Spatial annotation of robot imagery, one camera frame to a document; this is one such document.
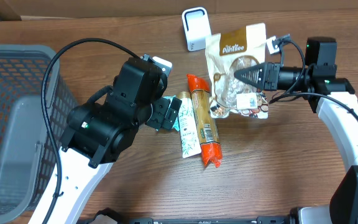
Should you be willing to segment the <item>orange pasta packet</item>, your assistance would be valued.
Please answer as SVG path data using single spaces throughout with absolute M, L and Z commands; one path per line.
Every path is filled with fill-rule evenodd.
M 208 82 L 193 74 L 187 74 L 188 88 L 193 104 L 196 128 L 204 166 L 209 163 L 218 168 L 223 159 L 218 129 L 210 115 L 210 89 Z

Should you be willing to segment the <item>white tube with gold cap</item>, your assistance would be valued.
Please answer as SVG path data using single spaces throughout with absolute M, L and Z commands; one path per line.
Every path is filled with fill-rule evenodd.
M 178 124 L 181 140 L 182 158 L 195 156 L 201 153 L 197 127 L 190 93 L 180 92 L 177 98 L 181 100 L 178 112 Z

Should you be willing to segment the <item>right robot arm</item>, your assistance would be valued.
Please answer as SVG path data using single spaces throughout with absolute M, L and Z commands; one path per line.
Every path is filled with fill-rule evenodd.
M 358 99 L 350 81 L 336 76 L 336 52 L 336 39 L 310 37 L 300 68 L 264 62 L 234 72 L 260 90 L 283 91 L 271 103 L 304 98 L 329 129 L 346 169 L 328 205 L 293 208 L 282 223 L 358 224 Z

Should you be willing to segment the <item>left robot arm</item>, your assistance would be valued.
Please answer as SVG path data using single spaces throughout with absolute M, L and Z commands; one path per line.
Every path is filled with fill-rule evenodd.
M 96 186 L 139 128 L 171 130 L 181 101 L 162 95 L 172 63 L 157 56 L 131 57 L 114 83 L 97 91 L 68 114 L 53 171 L 31 223 L 76 223 Z

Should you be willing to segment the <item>beige Pantree snack bag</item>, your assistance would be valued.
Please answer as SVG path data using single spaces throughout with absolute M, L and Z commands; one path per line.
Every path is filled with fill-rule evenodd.
M 265 62 L 266 27 L 252 24 L 205 39 L 205 57 L 211 80 L 210 113 L 227 118 L 231 113 L 267 119 L 269 106 L 264 92 L 234 77 L 234 72 Z

